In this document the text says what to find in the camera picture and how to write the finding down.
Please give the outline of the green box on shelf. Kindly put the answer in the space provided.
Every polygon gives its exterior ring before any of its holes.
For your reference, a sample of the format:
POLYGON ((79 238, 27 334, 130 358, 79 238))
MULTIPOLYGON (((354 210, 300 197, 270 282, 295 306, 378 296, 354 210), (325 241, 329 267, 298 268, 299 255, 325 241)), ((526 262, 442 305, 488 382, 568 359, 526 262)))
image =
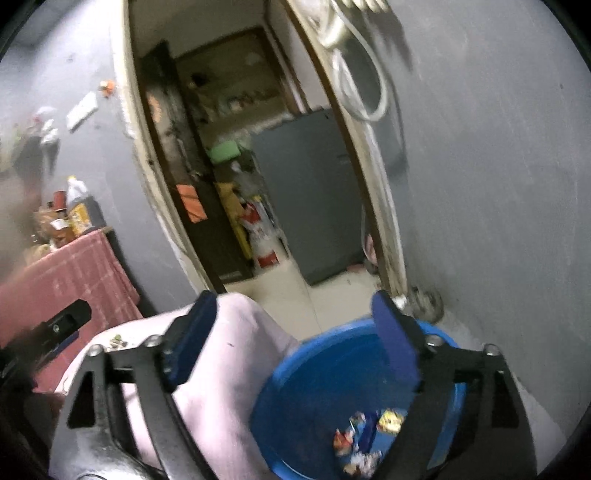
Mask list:
POLYGON ((242 147, 235 140, 228 140, 208 149, 207 155, 211 162, 217 165, 242 155, 242 147))

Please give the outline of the red white bag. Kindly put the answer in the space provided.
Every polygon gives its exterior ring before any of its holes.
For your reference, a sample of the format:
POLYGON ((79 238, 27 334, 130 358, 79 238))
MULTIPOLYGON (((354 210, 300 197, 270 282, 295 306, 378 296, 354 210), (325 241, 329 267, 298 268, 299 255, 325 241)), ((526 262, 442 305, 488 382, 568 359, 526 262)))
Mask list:
POLYGON ((255 196, 245 202, 239 222, 249 235, 249 245, 256 272, 280 265, 287 260, 287 250, 280 230, 273 225, 264 207, 263 198, 255 196))

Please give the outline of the red white snack packet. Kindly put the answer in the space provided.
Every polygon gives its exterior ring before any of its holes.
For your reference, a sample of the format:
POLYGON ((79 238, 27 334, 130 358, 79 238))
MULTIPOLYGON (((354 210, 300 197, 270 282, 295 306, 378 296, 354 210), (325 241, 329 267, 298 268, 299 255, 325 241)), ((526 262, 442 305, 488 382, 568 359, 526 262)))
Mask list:
POLYGON ((335 456, 342 458, 352 454, 355 446, 355 434, 356 431, 353 428, 344 431, 335 430, 335 435, 332 438, 332 449, 334 449, 335 456))

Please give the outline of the blue plastic basin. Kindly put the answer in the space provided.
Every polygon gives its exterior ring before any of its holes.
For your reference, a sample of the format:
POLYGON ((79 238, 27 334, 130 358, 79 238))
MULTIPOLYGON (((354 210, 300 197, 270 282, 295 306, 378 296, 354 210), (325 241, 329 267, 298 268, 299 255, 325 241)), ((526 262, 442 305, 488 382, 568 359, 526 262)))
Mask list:
POLYGON ((396 378, 372 317, 304 342, 274 370, 256 400, 250 431, 280 479, 342 479, 335 431, 356 412, 407 412, 412 386, 396 378))

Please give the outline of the blue snack wrapper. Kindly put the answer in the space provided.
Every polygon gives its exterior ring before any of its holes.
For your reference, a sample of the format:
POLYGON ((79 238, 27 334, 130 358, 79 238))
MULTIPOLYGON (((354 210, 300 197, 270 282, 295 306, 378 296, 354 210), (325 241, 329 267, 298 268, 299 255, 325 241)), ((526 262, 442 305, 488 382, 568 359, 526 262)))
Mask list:
POLYGON ((358 451, 363 454, 370 453, 370 449, 372 449, 378 422, 380 420, 380 415, 377 412, 370 412, 365 415, 365 421, 360 424, 358 429, 359 438, 356 445, 358 445, 358 451))

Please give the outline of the red cup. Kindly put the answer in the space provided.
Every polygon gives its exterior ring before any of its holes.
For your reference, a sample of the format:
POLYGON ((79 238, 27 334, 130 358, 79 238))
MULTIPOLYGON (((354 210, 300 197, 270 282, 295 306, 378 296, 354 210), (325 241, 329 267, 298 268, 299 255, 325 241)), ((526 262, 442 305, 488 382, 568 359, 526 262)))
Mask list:
POLYGON ((52 204, 55 211, 65 211, 67 208, 66 192, 64 190, 55 191, 53 193, 52 204))

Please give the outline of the orange wall hook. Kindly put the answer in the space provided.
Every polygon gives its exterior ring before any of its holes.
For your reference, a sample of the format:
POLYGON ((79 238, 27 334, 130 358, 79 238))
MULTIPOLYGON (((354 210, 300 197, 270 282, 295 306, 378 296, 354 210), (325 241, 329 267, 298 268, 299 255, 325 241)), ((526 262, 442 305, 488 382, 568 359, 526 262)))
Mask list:
POLYGON ((99 82, 99 91, 104 98, 109 98, 116 88, 115 83, 112 80, 103 80, 99 82))

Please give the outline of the pink table cloth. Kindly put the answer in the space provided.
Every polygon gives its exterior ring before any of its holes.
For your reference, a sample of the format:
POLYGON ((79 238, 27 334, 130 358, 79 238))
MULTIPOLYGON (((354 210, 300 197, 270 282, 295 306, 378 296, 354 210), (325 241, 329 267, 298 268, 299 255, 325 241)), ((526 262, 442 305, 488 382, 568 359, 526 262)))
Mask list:
MULTIPOLYGON (((239 293, 217 297, 217 316, 187 382, 173 393, 188 432, 219 479, 279 479, 270 471, 250 431, 257 396, 274 369, 300 347, 249 297, 239 293)), ((172 321, 190 310, 137 319, 107 329, 87 342, 62 375, 54 392, 69 393, 74 376, 90 346, 112 350, 120 336, 130 349, 150 335, 163 334, 172 321)), ((123 395, 139 458, 161 467, 148 436, 136 387, 123 385, 123 395)))

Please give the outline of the large soy sauce jug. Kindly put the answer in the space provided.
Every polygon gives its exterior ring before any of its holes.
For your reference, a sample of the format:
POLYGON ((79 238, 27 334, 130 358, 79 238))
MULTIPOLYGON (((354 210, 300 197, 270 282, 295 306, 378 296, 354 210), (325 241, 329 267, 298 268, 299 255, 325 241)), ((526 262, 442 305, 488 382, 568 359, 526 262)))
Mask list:
POLYGON ((76 237, 106 226, 98 202, 85 183, 75 176, 67 179, 66 213, 76 237))

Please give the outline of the red checked counter cloth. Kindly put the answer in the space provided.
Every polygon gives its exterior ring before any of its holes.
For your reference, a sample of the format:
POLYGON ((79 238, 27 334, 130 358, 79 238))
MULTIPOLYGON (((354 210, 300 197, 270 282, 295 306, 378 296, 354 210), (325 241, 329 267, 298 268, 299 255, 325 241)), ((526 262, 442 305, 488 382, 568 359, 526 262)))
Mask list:
POLYGON ((101 231, 48 254, 1 285, 2 344, 78 299, 90 305, 91 320, 81 328, 79 338, 36 375, 40 392, 55 390, 71 362, 94 336, 140 319, 139 294, 101 231))

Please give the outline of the white wall switch panel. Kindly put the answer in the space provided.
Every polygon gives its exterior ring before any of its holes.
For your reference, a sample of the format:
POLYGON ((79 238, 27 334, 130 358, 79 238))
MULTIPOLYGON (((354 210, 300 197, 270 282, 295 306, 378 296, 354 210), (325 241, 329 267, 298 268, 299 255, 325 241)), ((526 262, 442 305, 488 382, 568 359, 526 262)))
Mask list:
POLYGON ((98 100, 95 92, 87 93, 66 114, 66 128, 74 132, 88 117, 98 110, 98 100))

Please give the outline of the brown peel piece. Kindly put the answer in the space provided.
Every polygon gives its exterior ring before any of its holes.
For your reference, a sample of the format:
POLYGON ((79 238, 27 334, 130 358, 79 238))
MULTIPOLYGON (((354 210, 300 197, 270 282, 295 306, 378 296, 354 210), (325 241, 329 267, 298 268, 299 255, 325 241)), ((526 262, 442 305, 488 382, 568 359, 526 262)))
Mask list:
POLYGON ((123 349, 127 346, 127 342, 122 339, 120 335, 115 335, 109 342, 112 350, 123 349))

